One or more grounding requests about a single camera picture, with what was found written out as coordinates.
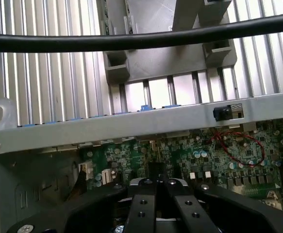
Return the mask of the white board connector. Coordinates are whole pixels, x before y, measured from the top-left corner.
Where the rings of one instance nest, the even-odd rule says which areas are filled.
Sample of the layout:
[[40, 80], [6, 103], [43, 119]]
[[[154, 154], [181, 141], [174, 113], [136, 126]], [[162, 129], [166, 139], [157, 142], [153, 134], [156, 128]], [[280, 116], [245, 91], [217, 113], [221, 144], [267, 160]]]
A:
[[111, 169], [104, 169], [101, 172], [101, 175], [102, 175], [102, 184], [103, 185], [112, 182]]
[[78, 164], [79, 171], [83, 171], [86, 174], [86, 180], [92, 179], [93, 178], [93, 171], [94, 171], [94, 166], [92, 161], [86, 161], [83, 163]]

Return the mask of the grey metal PC case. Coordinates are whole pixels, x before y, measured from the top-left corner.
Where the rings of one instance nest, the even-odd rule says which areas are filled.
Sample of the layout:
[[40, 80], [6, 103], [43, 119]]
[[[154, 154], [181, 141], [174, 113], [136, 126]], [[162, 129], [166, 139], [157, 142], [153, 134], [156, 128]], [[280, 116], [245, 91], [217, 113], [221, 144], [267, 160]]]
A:
[[[231, 106], [233, 118], [216, 121], [214, 108], [226, 105]], [[281, 118], [283, 94], [72, 119], [0, 131], [0, 155], [11, 157], [14, 152], [36, 153], [42, 149], [67, 145], [102, 143]], [[0, 162], [0, 233], [4, 233], [17, 220], [16, 181], [16, 178], [8, 176], [7, 169]]]

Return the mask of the green motherboard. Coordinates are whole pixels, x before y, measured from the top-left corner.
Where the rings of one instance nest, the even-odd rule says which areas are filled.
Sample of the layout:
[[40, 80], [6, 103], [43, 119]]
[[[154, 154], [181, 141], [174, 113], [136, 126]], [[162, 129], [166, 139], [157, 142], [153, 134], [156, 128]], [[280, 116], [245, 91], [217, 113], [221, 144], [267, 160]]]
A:
[[164, 163], [170, 177], [213, 183], [283, 210], [283, 119], [103, 143], [81, 149], [80, 157], [94, 166], [88, 189], [103, 185], [104, 169], [112, 181], [129, 183], [148, 177], [149, 163]]

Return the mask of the black intrusion switch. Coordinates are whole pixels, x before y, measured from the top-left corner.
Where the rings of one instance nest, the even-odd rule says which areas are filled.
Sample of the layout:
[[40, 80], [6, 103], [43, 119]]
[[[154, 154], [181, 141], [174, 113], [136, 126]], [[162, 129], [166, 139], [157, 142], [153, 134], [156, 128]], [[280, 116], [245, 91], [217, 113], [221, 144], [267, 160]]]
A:
[[233, 112], [230, 105], [216, 107], [213, 110], [213, 116], [216, 121], [230, 120], [233, 118]]

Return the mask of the translucent plastic bracket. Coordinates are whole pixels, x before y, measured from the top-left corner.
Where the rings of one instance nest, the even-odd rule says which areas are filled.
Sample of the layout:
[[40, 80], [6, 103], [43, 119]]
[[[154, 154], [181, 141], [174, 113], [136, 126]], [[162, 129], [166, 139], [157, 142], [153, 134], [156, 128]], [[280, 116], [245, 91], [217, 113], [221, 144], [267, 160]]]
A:
[[0, 99], [2, 118], [0, 120], [0, 131], [17, 128], [17, 105], [8, 98]]

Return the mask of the grey parts rack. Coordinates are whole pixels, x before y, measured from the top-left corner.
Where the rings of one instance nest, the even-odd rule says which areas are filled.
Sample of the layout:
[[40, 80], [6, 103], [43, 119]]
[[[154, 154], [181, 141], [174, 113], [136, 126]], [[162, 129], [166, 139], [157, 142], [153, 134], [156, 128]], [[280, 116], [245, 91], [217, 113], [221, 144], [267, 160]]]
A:
[[[229, 23], [232, 0], [97, 0], [104, 34], [184, 31]], [[208, 68], [232, 66], [231, 39], [195, 45], [104, 54], [109, 84], [143, 81]]]

